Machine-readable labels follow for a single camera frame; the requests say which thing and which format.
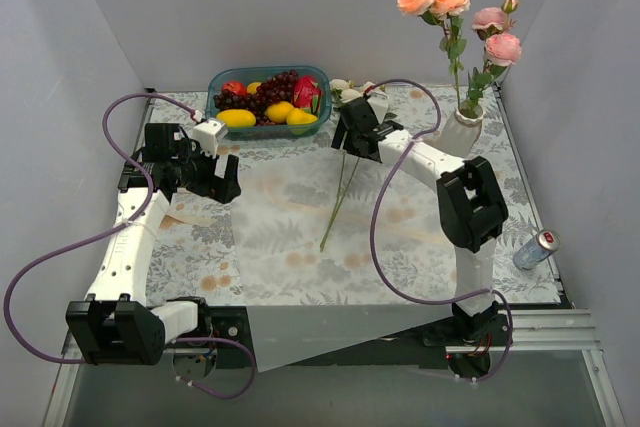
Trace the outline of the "white rose stem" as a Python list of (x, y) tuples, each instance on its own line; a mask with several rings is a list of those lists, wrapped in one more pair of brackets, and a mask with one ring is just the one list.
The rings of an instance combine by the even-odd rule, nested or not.
[[(365, 82), (365, 83), (363, 83), (363, 84), (361, 84), (361, 85), (356, 85), (356, 84), (355, 84), (355, 87), (356, 87), (356, 88), (361, 92), (361, 95), (360, 95), (359, 97), (357, 97), (356, 99), (354, 99), (354, 100), (358, 100), (358, 99), (360, 99), (360, 98), (364, 98), (364, 97), (365, 97), (365, 95), (368, 95), (368, 93), (369, 93), (371, 90), (373, 90), (373, 89), (380, 89), (380, 90), (382, 90), (383, 92), (385, 92), (385, 93), (386, 93), (386, 87), (385, 87), (384, 85), (381, 85), (381, 86), (376, 87), (376, 86), (374, 85), (374, 83), (373, 83), (373, 82), (370, 82), (370, 81), (367, 81), (367, 82)], [(342, 110), (342, 108), (346, 105), (346, 104), (343, 104), (341, 107), (339, 107), (335, 102), (334, 102), (334, 104), (335, 104), (335, 107), (337, 108), (337, 110), (338, 110), (338, 111), (341, 111), (341, 110)], [(394, 119), (395, 119), (395, 117), (396, 117), (396, 114), (391, 110), (391, 107), (390, 107), (390, 101), (389, 101), (389, 109), (388, 109), (388, 112), (387, 112), (387, 114), (386, 114), (386, 116), (385, 116), (385, 120), (384, 120), (384, 121), (387, 121), (387, 120), (394, 120)], [(338, 215), (339, 215), (339, 213), (340, 213), (340, 210), (341, 210), (342, 204), (344, 203), (344, 201), (346, 200), (346, 198), (347, 198), (347, 196), (348, 196), (348, 193), (349, 193), (349, 190), (350, 190), (351, 184), (352, 184), (353, 179), (354, 179), (354, 177), (355, 177), (355, 174), (356, 174), (356, 172), (357, 172), (357, 170), (358, 170), (358, 166), (359, 166), (359, 160), (356, 160), (356, 161), (355, 161), (355, 163), (354, 163), (354, 165), (353, 165), (353, 168), (352, 168), (352, 170), (351, 170), (351, 173), (349, 174), (349, 176), (348, 176), (348, 177), (345, 177), (345, 175), (346, 175), (346, 164), (345, 164), (345, 172), (344, 172), (344, 177), (343, 177), (343, 194), (344, 194), (344, 199), (343, 199), (343, 201), (341, 202), (341, 206), (340, 206), (340, 208), (339, 208)]]

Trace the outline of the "white wrapping paper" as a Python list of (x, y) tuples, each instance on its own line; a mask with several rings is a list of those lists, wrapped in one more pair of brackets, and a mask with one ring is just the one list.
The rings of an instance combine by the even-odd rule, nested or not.
[[(246, 307), (420, 305), (394, 294), (372, 261), (369, 229), (390, 169), (361, 160), (348, 196), (319, 251), (336, 198), (342, 156), (324, 150), (243, 170), (231, 222)], [(401, 292), (450, 299), (453, 245), (441, 230), (437, 197), (398, 172), (384, 194), (375, 247), (385, 276)]]

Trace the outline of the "pink rose stem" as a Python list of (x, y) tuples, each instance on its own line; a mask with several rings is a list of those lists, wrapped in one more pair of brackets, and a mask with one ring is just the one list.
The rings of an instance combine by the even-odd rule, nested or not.
[(521, 41), (511, 32), (516, 23), (513, 14), (519, 5), (519, 0), (504, 0), (499, 7), (483, 8), (473, 17), (471, 30), (483, 42), (483, 63), (468, 75), (461, 111), (469, 118), (481, 116), (480, 99), (485, 89), (522, 56)]

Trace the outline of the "cream ribbon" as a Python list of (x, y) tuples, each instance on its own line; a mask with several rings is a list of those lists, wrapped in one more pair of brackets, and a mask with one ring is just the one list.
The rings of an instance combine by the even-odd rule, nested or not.
[(161, 230), (168, 230), (176, 225), (189, 225), (199, 228), (223, 229), (231, 225), (227, 216), (199, 217), (180, 212), (169, 213), (164, 216), (160, 223)]

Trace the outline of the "peach rose stem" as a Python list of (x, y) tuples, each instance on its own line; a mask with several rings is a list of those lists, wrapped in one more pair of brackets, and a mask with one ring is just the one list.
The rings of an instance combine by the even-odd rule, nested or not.
[(443, 37), (440, 50), (447, 55), (449, 73), (456, 89), (457, 106), (460, 107), (460, 72), (464, 69), (461, 55), (467, 43), (461, 33), (461, 16), (469, 10), (470, 0), (396, 0), (396, 6), (403, 15), (418, 17), (426, 24), (441, 29)]

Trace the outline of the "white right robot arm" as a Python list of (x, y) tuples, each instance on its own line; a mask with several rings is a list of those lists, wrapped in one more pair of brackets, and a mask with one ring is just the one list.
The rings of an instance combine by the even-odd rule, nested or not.
[[(454, 336), (471, 345), (486, 336), (498, 314), (493, 264), (497, 239), (509, 217), (508, 208), (487, 159), (466, 160), (447, 154), (424, 143), (425, 134), (422, 131), (412, 135), (393, 120), (380, 123), (368, 99), (359, 97), (339, 110), (332, 147), (391, 166), (370, 223), (374, 267), (383, 284), (402, 299), (425, 306), (449, 305)], [(375, 247), (377, 217), (384, 194), (399, 171), (436, 194), (441, 230), (454, 246), (456, 290), (451, 299), (411, 297), (393, 286), (379, 263)]]

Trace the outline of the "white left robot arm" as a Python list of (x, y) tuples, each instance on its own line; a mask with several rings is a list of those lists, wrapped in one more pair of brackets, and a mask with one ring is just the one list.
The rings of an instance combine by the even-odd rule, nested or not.
[(147, 303), (146, 278), (162, 220), (180, 189), (228, 204), (241, 193), (236, 156), (217, 175), (224, 122), (208, 119), (186, 132), (177, 123), (150, 123), (144, 144), (118, 183), (115, 233), (82, 301), (72, 301), (66, 322), (89, 364), (155, 365), (167, 343), (181, 337), (193, 347), (213, 333), (206, 302), (180, 297)]

